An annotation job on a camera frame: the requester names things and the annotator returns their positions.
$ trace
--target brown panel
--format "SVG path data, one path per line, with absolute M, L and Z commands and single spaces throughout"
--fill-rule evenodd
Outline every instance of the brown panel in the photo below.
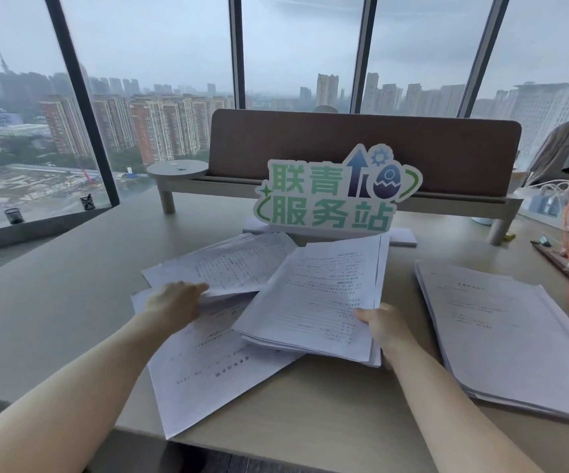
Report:
M 217 110 L 208 174 L 266 179 L 269 159 L 340 163 L 383 142 L 421 170 L 421 191 L 504 196 L 520 136 L 514 121 Z

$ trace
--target person's left hand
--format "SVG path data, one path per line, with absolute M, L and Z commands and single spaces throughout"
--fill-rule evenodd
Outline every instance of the person's left hand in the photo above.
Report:
M 197 318 L 197 301 L 201 294 L 210 288 L 205 282 L 170 282 L 153 293 L 145 305 L 146 315 L 174 334 Z

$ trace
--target forearm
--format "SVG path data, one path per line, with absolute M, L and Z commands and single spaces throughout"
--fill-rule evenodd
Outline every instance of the forearm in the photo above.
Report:
M 410 338 L 384 350 L 440 473 L 540 473 Z
M 80 473 L 167 336 L 136 316 L 0 414 L 0 472 Z

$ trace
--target green star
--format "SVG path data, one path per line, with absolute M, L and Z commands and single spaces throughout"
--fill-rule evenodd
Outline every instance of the green star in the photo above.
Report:
M 262 192 L 265 197 L 269 197 L 269 194 L 271 194 L 273 190 L 271 190 L 268 186 L 265 186 L 263 189 L 259 190 L 259 192 Z

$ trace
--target hand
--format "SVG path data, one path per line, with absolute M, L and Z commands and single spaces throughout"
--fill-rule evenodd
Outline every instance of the hand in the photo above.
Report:
M 153 293 L 145 305 L 145 313 L 169 335 L 182 330 L 197 318 L 197 301 L 210 288 L 208 284 L 171 282 Z
M 356 308 L 356 317 L 370 326 L 372 338 L 391 362 L 393 352 L 403 343 L 415 341 L 400 311 L 389 304 L 381 303 L 379 308 L 364 310 Z

